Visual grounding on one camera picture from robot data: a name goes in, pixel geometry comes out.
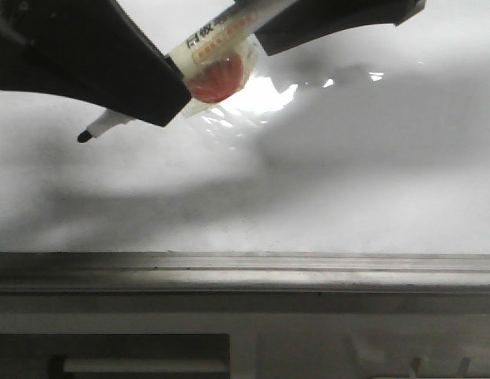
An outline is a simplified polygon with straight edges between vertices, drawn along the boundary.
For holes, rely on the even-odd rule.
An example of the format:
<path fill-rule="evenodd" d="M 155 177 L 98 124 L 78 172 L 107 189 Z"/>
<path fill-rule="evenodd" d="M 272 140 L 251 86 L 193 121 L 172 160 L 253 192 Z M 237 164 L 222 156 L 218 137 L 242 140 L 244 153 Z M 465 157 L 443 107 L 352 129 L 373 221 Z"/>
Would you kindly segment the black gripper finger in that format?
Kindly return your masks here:
<path fill-rule="evenodd" d="M 272 56 L 351 28 L 397 26 L 422 11 L 425 4 L 421 0 L 297 1 L 268 21 L 255 36 L 266 54 Z"/>
<path fill-rule="evenodd" d="M 0 90 L 78 99 L 161 127 L 191 99 L 116 1 L 0 1 Z"/>

